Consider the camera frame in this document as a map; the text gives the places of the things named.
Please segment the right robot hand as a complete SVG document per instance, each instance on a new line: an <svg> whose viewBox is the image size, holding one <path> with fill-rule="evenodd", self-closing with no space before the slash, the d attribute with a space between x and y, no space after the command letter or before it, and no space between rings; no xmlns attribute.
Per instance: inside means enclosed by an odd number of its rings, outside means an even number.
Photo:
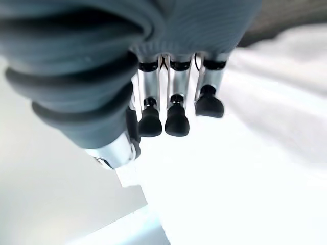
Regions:
<svg viewBox="0 0 327 245"><path fill-rule="evenodd" d="M102 166L140 154L141 137L189 133L192 59L202 56L195 114L221 118L217 91L260 1L1 1L1 55L34 113Z"/></svg>

